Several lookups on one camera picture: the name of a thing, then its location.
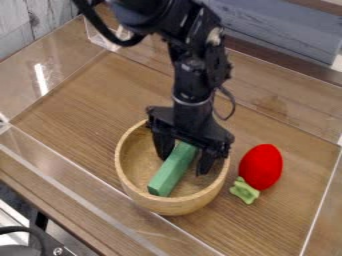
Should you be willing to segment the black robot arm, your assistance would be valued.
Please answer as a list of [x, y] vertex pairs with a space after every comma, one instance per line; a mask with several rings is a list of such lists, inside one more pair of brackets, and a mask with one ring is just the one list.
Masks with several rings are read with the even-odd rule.
[[200, 150], [196, 173], [208, 173], [215, 161], [228, 156], [234, 135], [218, 124], [214, 97], [228, 94], [223, 83], [232, 66], [224, 49], [224, 32], [218, 14], [195, 0], [106, 0], [118, 22], [132, 36], [122, 39], [87, 0], [72, 0], [104, 38], [132, 47], [158, 34], [168, 47], [175, 70], [170, 107], [147, 108], [158, 156], [167, 158], [178, 140]]

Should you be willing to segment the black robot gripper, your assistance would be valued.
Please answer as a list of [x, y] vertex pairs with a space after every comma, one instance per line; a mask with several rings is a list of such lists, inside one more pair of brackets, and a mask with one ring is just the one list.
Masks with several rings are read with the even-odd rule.
[[146, 112], [159, 158], [168, 158], [175, 140], [192, 144], [202, 149], [196, 175], [207, 175], [215, 161], [228, 156], [235, 140], [214, 118], [212, 101], [200, 104], [175, 102], [172, 107], [148, 106]]

